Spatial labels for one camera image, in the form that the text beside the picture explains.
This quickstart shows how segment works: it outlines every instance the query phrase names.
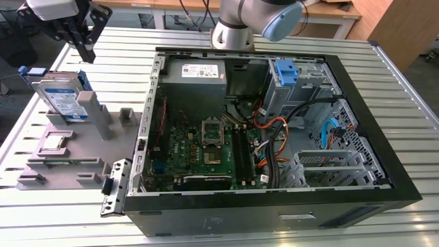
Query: blue hard drive label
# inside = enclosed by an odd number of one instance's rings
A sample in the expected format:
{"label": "blue hard drive label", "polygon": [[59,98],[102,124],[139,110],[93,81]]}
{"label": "blue hard drive label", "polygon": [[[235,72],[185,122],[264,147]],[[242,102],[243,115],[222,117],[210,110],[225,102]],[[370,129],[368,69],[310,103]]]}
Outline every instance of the blue hard drive label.
{"label": "blue hard drive label", "polygon": [[86,109],[78,104],[78,94],[74,89],[45,89],[49,99],[61,114],[73,121],[87,119]]}

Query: connector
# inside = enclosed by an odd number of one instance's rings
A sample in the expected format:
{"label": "connector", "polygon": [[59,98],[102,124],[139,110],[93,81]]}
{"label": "connector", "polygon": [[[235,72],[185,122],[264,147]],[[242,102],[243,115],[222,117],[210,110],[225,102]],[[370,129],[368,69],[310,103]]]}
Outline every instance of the connector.
{"label": "connector", "polygon": [[342,138],[345,133],[346,133],[346,127],[345,126],[340,126],[337,128],[332,129],[332,133],[334,134],[336,137]]}

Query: wooden desk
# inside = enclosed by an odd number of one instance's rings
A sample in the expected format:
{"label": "wooden desk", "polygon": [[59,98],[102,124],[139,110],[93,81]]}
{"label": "wooden desk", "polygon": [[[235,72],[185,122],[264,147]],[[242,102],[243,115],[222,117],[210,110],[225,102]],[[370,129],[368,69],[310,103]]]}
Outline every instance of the wooden desk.
{"label": "wooden desk", "polygon": [[[166,29],[166,15],[185,15],[179,0],[95,0],[110,7],[115,12],[153,14],[157,29]],[[206,7],[202,0],[183,0],[185,7],[193,16],[203,16]],[[345,39],[357,20],[362,18],[361,13],[353,6],[349,12],[340,10],[338,4],[321,2],[309,7],[309,23],[340,25],[336,39]],[[211,0],[210,10],[218,17],[221,0]]]}

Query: red wire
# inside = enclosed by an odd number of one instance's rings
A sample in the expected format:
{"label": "red wire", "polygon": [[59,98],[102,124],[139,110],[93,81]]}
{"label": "red wire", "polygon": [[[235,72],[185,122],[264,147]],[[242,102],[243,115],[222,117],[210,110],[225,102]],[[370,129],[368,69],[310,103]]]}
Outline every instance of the red wire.
{"label": "red wire", "polygon": [[166,99],[163,99],[163,116],[162,116],[162,122],[161,122],[161,128],[159,128],[159,136],[157,139],[157,143],[154,144],[153,150],[155,149],[155,147],[158,146],[159,141],[161,141],[165,119],[166,119]]}

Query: white sticker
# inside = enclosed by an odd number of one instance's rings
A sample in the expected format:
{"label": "white sticker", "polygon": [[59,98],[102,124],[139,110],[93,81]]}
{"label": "white sticker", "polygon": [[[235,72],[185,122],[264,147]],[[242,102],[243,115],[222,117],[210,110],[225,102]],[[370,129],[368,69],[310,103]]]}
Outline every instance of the white sticker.
{"label": "white sticker", "polygon": [[313,214],[309,215],[280,215],[281,220],[308,220],[308,219],[316,219],[316,216]]}
{"label": "white sticker", "polygon": [[131,4],[133,7],[151,7],[150,4]]}
{"label": "white sticker", "polygon": [[71,119],[87,118],[86,109],[77,102],[77,92],[73,89],[45,89],[49,99],[61,114]]}
{"label": "white sticker", "polygon": [[218,65],[185,64],[182,66],[182,77],[218,78]]}
{"label": "white sticker", "polygon": [[269,179],[270,177],[268,175],[261,175],[261,181],[265,182],[265,183],[269,183]]}
{"label": "white sticker", "polygon": [[260,108],[258,111],[261,112],[261,114],[265,116],[268,114],[268,111],[264,108]]}

